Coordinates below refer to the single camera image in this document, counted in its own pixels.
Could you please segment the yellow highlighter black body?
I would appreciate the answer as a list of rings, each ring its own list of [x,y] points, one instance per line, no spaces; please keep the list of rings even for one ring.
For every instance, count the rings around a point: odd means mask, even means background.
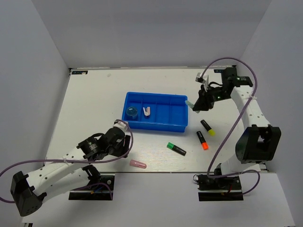
[[[206,131],[207,131],[211,136],[215,136],[215,131],[212,129],[212,127],[211,127],[205,120],[201,120],[200,122],[201,122],[201,124],[203,125],[203,127],[206,129]]]

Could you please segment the blue glue jar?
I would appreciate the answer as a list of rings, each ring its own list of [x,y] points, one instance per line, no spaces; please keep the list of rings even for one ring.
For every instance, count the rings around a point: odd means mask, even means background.
[[[135,121],[138,118],[138,109],[134,106],[130,106],[125,112],[126,119],[130,121]]]

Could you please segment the white pink stapler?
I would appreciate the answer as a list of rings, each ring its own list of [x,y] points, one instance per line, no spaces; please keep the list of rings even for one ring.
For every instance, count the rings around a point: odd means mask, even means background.
[[[150,117],[151,107],[150,106],[143,107],[143,114],[144,114],[144,117],[146,117],[146,118]]]

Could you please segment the orange highlighter black body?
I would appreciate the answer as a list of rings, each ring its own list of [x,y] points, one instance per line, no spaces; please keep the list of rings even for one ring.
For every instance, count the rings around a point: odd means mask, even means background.
[[[199,139],[199,141],[201,143],[202,149],[203,150],[208,150],[209,147],[208,147],[208,144],[207,144],[207,142],[206,142],[206,140],[205,140],[202,132],[201,131],[197,131],[196,134],[197,134],[198,139]]]

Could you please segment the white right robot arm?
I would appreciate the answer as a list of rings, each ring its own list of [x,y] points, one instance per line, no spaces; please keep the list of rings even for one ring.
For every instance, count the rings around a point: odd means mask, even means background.
[[[239,111],[244,132],[235,145],[235,153],[227,161],[220,163],[220,173],[214,176],[218,188],[226,188],[231,183],[231,175],[243,173],[255,164],[271,161],[281,138],[281,130],[274,127],[263,115],[254,94],[249,77],[238,76],[235,67],[219,71],[222,84],[211,86],[208,75],[198,73],[196,82],[201,83],[198,99],[193,111],[208,111],[217,101],[232,99]]]

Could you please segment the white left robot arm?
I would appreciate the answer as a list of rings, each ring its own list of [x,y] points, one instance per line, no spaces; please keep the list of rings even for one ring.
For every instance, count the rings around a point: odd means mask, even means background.
[[[132,135],[113,127],[105,134],[96,133],[58,161],[27,174],[19,171],[12,177],[10,193],[20,216],[36,212],[48,200],[74,189],[94,189],[104,185],[93,162],[110,155],[127,157]]]

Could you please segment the right corner table label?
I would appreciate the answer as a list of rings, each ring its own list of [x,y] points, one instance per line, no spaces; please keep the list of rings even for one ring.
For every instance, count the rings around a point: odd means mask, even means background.
[[[222,73],[222,72],[224,72],[223,69],[214,69],[214,73]]]

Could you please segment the corner table label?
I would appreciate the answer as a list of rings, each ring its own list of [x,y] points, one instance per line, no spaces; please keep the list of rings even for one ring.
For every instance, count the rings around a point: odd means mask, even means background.
[[[88,74],[87,70],[73,70],[71,72],[72,75],[86,75]]]
[[[214,69],[214,73],[222,73],[222,72],[224,72],[223,69]]]

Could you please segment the blue plastic divided bin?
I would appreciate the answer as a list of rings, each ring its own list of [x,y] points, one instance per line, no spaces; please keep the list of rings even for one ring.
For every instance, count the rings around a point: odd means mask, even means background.
[[[132,129],[184,132],[188,126],[187,96],[157,93],[127,92],[122,120]],[[126,109],[134,106],[138,109],[135,121],[126,119]],[[151,107],[150,117],[143,114],[143,107]]]

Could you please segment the green highlighter black body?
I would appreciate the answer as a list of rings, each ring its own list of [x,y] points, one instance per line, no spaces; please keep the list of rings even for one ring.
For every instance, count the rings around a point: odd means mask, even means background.
[[[182,156],[185,156],[187,153],[185,150],[181,149],[180,147],[178,147],[170,142],[167,144],[167,148],[169,148],[170,150],[172,150]]]

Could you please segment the left corner table label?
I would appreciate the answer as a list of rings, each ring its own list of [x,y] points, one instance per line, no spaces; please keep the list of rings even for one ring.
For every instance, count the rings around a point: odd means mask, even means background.
[[[72,75],[86,75],[88,74],[87,70],[73,70],[71,72]]]

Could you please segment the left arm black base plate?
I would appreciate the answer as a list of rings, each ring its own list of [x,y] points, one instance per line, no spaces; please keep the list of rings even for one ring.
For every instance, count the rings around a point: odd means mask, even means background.
[[[115,175],[101,175],[96,183],[88,183],[82,189],[69,192],[70,201],[112,201],[114,196]]]

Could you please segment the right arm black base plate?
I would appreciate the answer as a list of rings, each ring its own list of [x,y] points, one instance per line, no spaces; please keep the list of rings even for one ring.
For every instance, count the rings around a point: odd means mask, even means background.
[[[198,199],[201,202],[243,201],[242,186],[238,176],[212,179],[207,175],[196,174],[193,176],[193,181],[198,186]]]

